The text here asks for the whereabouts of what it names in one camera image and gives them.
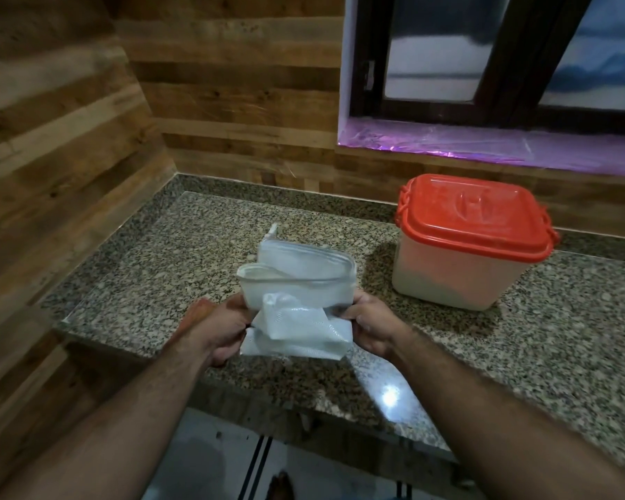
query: glass pane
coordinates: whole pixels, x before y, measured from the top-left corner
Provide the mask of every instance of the glass pane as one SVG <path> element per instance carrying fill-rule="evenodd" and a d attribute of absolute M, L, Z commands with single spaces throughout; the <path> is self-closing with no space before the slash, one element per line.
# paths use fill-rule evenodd
<path fill-rule="evenodd" d="M 592 0 L 541 105 L 625 110 L 625 0 Z"/>
<path fill-rule="evenodd" d="M 509 0 L 396 0 L 384 96 L 468 101 Z"/>

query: wood panel wall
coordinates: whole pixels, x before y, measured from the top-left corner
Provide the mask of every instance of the wood panel wall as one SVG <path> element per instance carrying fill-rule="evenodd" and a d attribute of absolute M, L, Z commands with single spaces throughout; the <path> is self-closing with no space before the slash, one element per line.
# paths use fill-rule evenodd
<path fill-rule="evenodd" d="M 336 147 L 344 0 L 105 0 L 179 171 L 394 202 L 425 172 L 516 183 L 625 235 L 625 178 Z"/>
<path fill-rule="evenodd" d="M 0 0 L 0 484 L 97 403 L 37 301 L 174 172 L 101 0 Z"/>

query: red plastic lid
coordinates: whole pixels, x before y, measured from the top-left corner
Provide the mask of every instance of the red plastic lid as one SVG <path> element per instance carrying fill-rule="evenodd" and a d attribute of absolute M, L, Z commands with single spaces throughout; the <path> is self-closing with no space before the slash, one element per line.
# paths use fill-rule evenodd
<path fill-rule="evenodd" d="M 419 243 L 523 263 L 546 259 L 560 241 L 527 189 L 449 175 L 403 186 L 396 224 Z"/>

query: person's left arm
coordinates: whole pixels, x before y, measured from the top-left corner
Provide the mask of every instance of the person's left arm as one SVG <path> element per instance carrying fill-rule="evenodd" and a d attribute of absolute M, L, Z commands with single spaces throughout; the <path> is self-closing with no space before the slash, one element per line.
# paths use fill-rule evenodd
<path fill-rule="evenodd" d="M 7 499 L 142 497 L 200 374 L 238 352 L 253 318 L 235 294 L 11 480 Z"/>

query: black stripe on floor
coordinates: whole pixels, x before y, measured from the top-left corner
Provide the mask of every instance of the black stripe on floor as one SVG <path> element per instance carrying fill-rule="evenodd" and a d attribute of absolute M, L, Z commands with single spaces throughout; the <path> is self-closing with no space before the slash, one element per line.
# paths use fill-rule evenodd
<path fill-rule="evenodd" d="M 245 492 L 248 489 L 248 484 L 250 484 L 250 476 L 252 475 L 252 469 L 255 468 L 255 463 L 257 463 L 257 457 L 259 456 L 259 449 L 261 448 L 263 441 L 264 441 L 264 435 L 261 435 L 259 437 L 257 445 L 255 446 L 255 452 L 252 453 L 252 459 L 250 460 L 250 466 L 248 467 L 248 472 L 245 475 L 245 479 L 243 479 L 243 486 L 241 487 L 239 500 L 243 500 L 243 496 L 245 496 Z"/>
<path fill-rule="evenodd" d="M 264 464 L 267 462 L 268 450 L 270 449 L 271 442 L 273 442 L 273 438 L 268 437 L 267 445 L 264 447 L 264 454 L 262 454 L 262 459 L 259 462 L 259 467 L 257 468 L 257 474 L 255 475 L 255 480 L 252 482 L 252 489 L 250 489 L 250 496 L 248 497 L 248 500 L 254 500 L 255 498 L 255 493 L 257 492 L 257 486 L 259 486 L 259 479 L 261 479 L 262 477 L 262 470 L 264 470 Z"/>

